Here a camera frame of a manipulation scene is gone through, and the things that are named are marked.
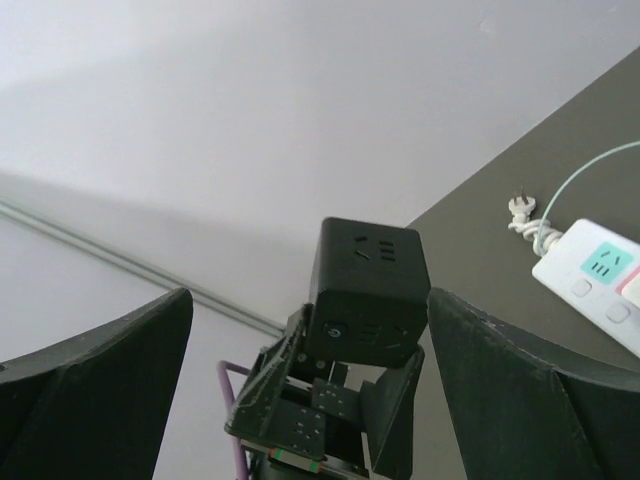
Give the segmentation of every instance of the power socket cube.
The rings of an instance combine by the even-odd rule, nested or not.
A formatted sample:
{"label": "power socket cube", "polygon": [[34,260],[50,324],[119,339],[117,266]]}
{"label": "power socket cube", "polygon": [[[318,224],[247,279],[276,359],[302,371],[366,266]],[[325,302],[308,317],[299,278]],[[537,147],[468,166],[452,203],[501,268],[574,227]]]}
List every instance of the power socket cube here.
{"label": "power socket cube", "polygon": [[399,368],[427,325],[430,289],[418,232],[327,218],[312,274],[305,351]]}

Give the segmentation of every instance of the socket outlet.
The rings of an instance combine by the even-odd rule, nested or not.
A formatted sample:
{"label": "socket outlet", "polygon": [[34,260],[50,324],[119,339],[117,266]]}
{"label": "socket outlet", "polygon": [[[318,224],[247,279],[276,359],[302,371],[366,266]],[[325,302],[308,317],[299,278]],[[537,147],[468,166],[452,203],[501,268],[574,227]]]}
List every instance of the socket outlet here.
{"label": "socket outlet", "polygon": [[609,285],[633,261],[633,255],[612,243],[602,243],[580,267],[598,282]]}

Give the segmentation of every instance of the electrical cord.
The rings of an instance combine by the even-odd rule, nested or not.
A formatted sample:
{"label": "electrical cord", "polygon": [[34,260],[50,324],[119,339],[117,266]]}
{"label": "electrical cord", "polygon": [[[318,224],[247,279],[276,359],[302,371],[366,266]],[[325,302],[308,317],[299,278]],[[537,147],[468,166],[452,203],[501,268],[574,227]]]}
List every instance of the electrical cord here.
{"label": "electrical cord", "polygon": [[535,198],[527,197],[524,193],[512,198],[509,201],[509,211],[513,215],[513,219],[511,220],[511,223],[509,223],[509,230],[513,230],[521,234],[525,240],[533,242],[534,253],[539,257],[543,257],[556,243],[558,243],[563,235],[559,230],[551,228],[551,223],[548,220],[549,213],[562,192],[564,192],[564,190],[578,175],[598,163],[600,160],[604,160],[605,158],[608,158],[618,152],[622,152],[623,150],[636,147],[640,147],[640,140],[614,147],[589,160],[582,167],[573,172],[569,178],[560,185],[560,188],[558,188],[553,197],[551,197],[551,201],[544,210],[542,217],[539,219],[531,220],[531,214],[536,208]]}
{"label": "electrical cord", "polygon": [[522,237],[533,243],[533,252],[542,257],[562,238],[562,232],[551,228],[549,220],[531,220],[531,214],[536,209],[536,199],[527,197],[524,193],[509,200],[509,211],[513,215],[509,230],[522,235]]}

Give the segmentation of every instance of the purple cable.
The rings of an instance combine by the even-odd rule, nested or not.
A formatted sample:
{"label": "purple cable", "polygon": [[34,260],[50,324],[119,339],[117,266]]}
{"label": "purple cable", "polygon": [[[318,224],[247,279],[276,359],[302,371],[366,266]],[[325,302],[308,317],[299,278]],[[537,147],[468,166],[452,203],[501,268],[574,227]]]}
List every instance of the purple cable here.
{"label": "purple cable", "polygon": [[[235,363],[221,360],[218,362],[218,378],[220,379],[220,386],[222,387],[222,396],[224,397],[224,403],[227,407],[227,412],[231,411],[233,402],[235,402],[235,396],[233,395],[233,387],[231,386],[231,379],[229,378],[229,372],[239,373],[240,375],[249,375],[249,369],[236,365]],[[238,480],[249,480],[249,468],[247,467],[247,457],[244,454],[240,440],[233,437],[233,453],[236,457],[236,474]]]}

